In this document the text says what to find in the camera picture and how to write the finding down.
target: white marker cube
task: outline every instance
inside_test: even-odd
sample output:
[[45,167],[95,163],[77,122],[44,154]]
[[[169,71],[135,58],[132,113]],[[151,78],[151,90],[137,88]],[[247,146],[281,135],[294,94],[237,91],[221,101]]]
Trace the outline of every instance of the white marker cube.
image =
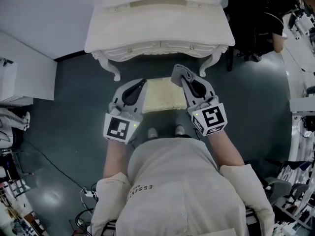
[[192,112],[191,121],[203,136],[223,130],[227,125],[223,103]]
[[140,122],[106,114],[103,136],[127,144]]

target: white desk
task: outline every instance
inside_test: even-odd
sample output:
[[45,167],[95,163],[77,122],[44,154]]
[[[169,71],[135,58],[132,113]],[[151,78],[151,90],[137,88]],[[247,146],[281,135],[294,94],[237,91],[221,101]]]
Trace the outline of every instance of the white desk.
[[200,67],[200,76],[205,76],[205,69],[235,44],[221,0],[208,4],[206,0],[130,1],[118,6],[115,0],[107,4],[104,0],[96,5],[85,44],[85,52],[113,72],[115,81],[120,80],[120,72],[109,59],[121,62],[143,54],[210,55]]

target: baseboard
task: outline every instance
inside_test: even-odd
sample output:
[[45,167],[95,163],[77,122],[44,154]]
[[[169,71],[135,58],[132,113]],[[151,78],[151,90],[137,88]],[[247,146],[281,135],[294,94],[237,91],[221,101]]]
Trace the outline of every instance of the baseboard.
[[56,59],[54,59],[54,61],[55,62],[61,62],[61,61],[64,61],[66,59],[75,58],[75,57],[78,57],[78,56],[81,56],[81,55],[84,55],[84,54],[86,54],[86,52],[84,50],[82,50],[82,51],[79,51],[79,52],[76,52],[76,53],[70,53],[70,54],[62,56],[60,58],[56,58]]

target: carved table leg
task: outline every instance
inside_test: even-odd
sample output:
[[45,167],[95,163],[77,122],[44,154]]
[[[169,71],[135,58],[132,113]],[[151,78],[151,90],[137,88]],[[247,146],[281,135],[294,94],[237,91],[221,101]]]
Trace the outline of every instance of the carved table leg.
[[210,55],[210,57],[202,63],[200,69],[199,69],[199,75],[201,77],[205,77],[206,76],[206,72],[205,70],[214,65],[215,63],[217,63],[221,57],[221,54],[222,53],[225,53],[227,49],[227,46],[224,46],[224,45],[219,45],[215,51]]
[[101,51],[94,51],[91,52],[91,54],[94,59],[97,59],[99,61],[101,67],[115,74],[114,81],[120,81],[120,71],[117,69],[117,67],[109,63],[108,58],[104,55],[104,53],[102,53]]

